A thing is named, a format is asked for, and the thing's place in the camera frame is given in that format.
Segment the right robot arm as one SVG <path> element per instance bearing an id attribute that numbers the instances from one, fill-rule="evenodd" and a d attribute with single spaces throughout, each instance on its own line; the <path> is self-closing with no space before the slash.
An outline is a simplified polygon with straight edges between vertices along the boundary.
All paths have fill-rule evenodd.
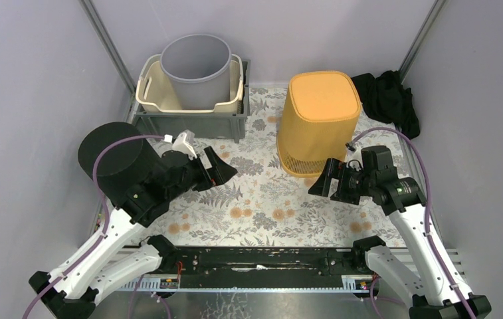
<path id="1" fill-rule="evenodd" d="M 358 205 L 369 197 L 403 238 L 417 272 L 393 257 L 378 236 L 356 240 L 350 263 L 361 274 L 377 274 L 401 297 L 410 318 L 485 318 L 492 307 L 473 293 L 449 259 L 425 213 L 427 200 L 411 177 L 400 178 L 386 146 L 361 150 L 360 167 L 329 158 L 310 195 Z"/>

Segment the yellow slatted waste basket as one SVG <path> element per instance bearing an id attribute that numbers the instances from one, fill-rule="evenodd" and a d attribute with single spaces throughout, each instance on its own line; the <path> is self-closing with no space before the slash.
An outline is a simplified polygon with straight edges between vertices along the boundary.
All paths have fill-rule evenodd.
<path id="1" fill-rule="evenodd" d="M 317 177 L 328 158 L 344 160 L 360 114 L 359 94 L 345 73 L 293 76 L 276 135 L 282 168 L 295 177 Z"/>

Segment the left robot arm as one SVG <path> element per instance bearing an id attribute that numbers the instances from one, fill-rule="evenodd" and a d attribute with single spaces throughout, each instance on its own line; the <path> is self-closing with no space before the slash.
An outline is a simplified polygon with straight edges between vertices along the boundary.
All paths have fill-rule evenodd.
<path id="1" fill-rule="evenodd" d="M 211 162 L 177 150 L 157 154 L 141 148 L 127 156 L 109 150 L 92 165 L 92 179 L 113 204 L 103 226 L 69 259 L 50 272 L 36 272 L 29 284 L 56 318 L 88 318 L 110 293 L 135 277 L 177 266 L 177 248 L 153 235 L 137 251 L 112 263 L 123 246 L 168 212 L 171 202 L 188 191 L 206 191 L 236 176 L 237 170 L 208 147 Z"/>

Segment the black ribbed waste bin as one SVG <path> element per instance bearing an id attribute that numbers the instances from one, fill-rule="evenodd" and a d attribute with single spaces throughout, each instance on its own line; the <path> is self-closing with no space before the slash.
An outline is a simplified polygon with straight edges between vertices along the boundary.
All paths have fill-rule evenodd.
<path id="1" fill-rule="evenodd" d="M 110 122 L 91 131 L 78 149 L 78 162 L 88 177 L 96 158 L 110 144 L 139 136 L 138 129 L 125 122 Z M 97 168 L 98 186 L 115 206 L 124 202 L 126 191 L 142 182 L 160 162 L 146 139 L 124 142 L 103 155 Z"/>

